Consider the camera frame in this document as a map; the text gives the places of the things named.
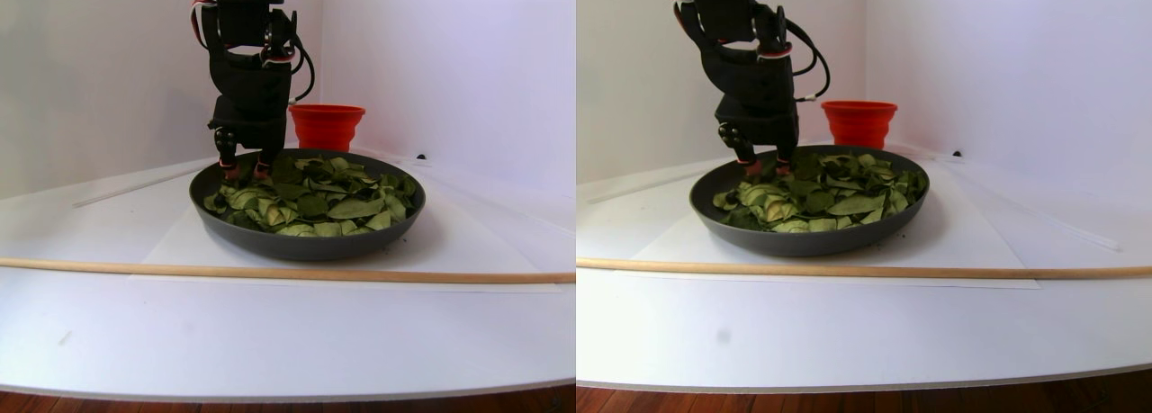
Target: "black cable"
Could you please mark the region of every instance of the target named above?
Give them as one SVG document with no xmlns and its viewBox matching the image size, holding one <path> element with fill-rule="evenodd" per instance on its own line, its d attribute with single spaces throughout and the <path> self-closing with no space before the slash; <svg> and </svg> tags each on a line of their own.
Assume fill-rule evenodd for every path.
<svg viewBox="0 0 1152 413">
<path fill-rule="evenodd" d="M 192 7 L 191 21 L 192 21 L 192 30 L 196 31 L 196 43 L 200 44 L 200 47 L 204 47 L 204 49 L 207 51 L 209 44 L 205 44 L 204 39 L 200 38 L 200 25 L 196 22 L 196 7 Z"/>
<path fill-rule="evenodd" d="M 297 36 L 297 38 L 293 38 L 291 39 L 291 44 L 297 49 L 300 49 L 301 55 L 304 55 L 304 61 L 301 62 L 301 64 L 303 64 L 304 62 L 308 62 L 308 79 L 309 79 L 308 81 L 308 89 L 304 89 L 304 93 L 300 93 L 300 97 L 296 97 L 296 101 L 300 101 L 300 100 L 303 100 L 304 97 L 308 97 L 308 93 L 312 93 L 312 85 L 316 85 L 316 67 L 313 67 L 313 64 L 312 64 L 312 56 L 308 55 L 308 51 L 304 49 L 304 44 L 302 44 L 300 41 L 298 36 Z"/>
<path fill-rule="evenodd" d="M 824 59 L 823 54 L 820 54 L 820 49 L 817 49 L 816 44 L 812 43 L 811 36 L 808 36 L 806 31 L 804 31 L 803 28 L 797 25 L 797 23 L 788 21 L 788 31 L 795 35 L 796 38 L 801 39 L 801 41 L 803 41 L 805 46 L 809 47 L 809 49 L 812 49 L 812 62 L 814 63 L 816 60 L 819 60 L 820 64 L 823 64 L 824 67 L 824 87 L 820 89 L 819 92 L 813 94 L 813 100 L 796 99 L 796 101 L 814 101 L 814 99 L 828 92 L 828 87 L 831 87 L 832 85 L 832 72 L 828 71 L 828 61 Z"/>
<path fill-rule="evenodd" d="M 808 67 L 803 68 L 803 70 L 794 71 L 793 76 L 803 76 L 803 75 L 806 75 L 806 72 L 812 71 L 812 68 L 816 68 L 816 54 L 814 53 L 812 54 L 812 62 L 809 63 Z"/>
<path fill-rule="evenodd" d="M 300 71 L 301 68 L 304 68 L 304 55 L 300 55 L 300 62 L 296 63 L 296 68 L 291 69 L 291 75 L 296 76 L 296 71 Z"/>
</svg>

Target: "wooden floor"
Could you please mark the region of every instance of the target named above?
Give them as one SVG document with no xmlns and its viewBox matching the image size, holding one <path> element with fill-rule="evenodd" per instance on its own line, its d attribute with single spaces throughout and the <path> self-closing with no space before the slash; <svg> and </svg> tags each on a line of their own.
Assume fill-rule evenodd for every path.
<svg viewBox="0 0 1152 413">
<path fill-rule="evenodd" d="M 1152 370 L 988 388 L 811 395 L 691 395 L 578 388 L 579 413 L 1152 413 Z"/>
<path fill-rule="evenodd" d="M 0 392 L 0 413 L 573 413 L 575 411 L 575 385 L 415 401 L 325 404 L 121 403 Z"/>
</svg>

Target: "white table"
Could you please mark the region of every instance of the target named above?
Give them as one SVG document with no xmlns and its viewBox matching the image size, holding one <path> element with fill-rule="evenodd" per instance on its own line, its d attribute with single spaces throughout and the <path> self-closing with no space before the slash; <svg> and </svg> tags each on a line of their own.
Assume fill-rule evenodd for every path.
<svg viewBox="0 0 1152 413">
<path fill-rule="evenodd" d="M 141 262 L 185 215 L 191 176 L 82 208 L 70 204 L 210 162 L 0 200 L 0 254 Z M 402 167 L 422 177 L 430 197 L 464 208 L 540 271 L 570 270 L 574 238 L 558 227 L 570 225 L 570 197 Z M 0 268 L 0 390 L 311 401 L 447 397 L 575 381 L 574 285 L 543 293 L 448 290 Z"/>
<path fill-rule="evenodd" d="M 704 169 L 723 162 L 582 185 L 577 254 L 641 253 L 690 214 L 688 188 Z M 1053 192 L 975 163 L 949 169 L 962 176 L 933 177 L 934 186 L 955 179 L 963 198 L 983 212 L 1024 267 L 1152 263 L 1147 208 Z M 1109 237 L 1122 252 L 1017 211 L 976 183 L 958 179 L 963 177 L 979 178 L 1001 196 Z M 931 257 L 949 247 L 939 244 L 922 252 Z M 578 269 L 577 276 L 582 385 L 757 393 L 897 390 L 1033 382 L 1152 366 L 1152 278 L 1040 281 L 1039 289 L 1022 289 L 790 277 L 736 281 L 598 269 Z"/>
</svg>

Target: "white paper sheet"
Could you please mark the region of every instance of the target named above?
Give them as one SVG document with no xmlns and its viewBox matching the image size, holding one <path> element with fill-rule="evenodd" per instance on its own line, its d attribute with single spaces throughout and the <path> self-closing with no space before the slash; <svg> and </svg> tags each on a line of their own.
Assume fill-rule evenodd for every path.
<svg viewBox="0 0 1152 413">
<path fill-rule="evenodd" d="M 850 265 L 893 267 L 1020 268 L 1024 266 L 968 200 L 950 171 L 934 162 L 922 163 L 932 178 L 924 207 L 903 229 L 878 244 L 848 253 L 818 258 L 761 255 L 728 244 L 708 232 L 695 214 L 684 215 L 634 260 L 707 263 Z M 628 273 L 632 276 L 760 281 L 789 283 L 851 283 L 990 289 L 1039 289 L 1033 280 L 801 277 L 759 275 L 699 275 Z"/>
<path fill-rule="evenodd" d="M 228 243 L 206 230 L 196 208 L 181 220 L 152 251 L 145 263 L 291 269 L 357 269 L 424 273 L 539 273 L 515 247 L 444 199 L 430 198 L 416 223 L 387 250 L 332 262 L 297 262 L 265 258 Z M 559 293 L 553 284 L 473 285 L 417 283 L 357 283 L 288 280 L 132 276 L 136 281 L 244 283 L 263 285 L 329 285 L 358 289 L 429 290 L 453 292 Z"/>
</svg>

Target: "red silicone bowl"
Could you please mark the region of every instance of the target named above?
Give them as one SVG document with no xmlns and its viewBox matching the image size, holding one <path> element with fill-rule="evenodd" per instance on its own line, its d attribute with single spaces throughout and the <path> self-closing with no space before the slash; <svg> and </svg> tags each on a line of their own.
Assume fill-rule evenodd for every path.
<svg viewBox="0 0 1152 413">
<path fill-rule="evenodd" d="M 889 101 L 823 101 L 820 107 L 840 146 L 884 150 L 888 122 L 896 115 L 896 105 Z"/>
<path fill-rule="evenodd" d="M 293 105 L 301 150 L 349 151 L 365 109 L 341 105 Z"/>
</svg>

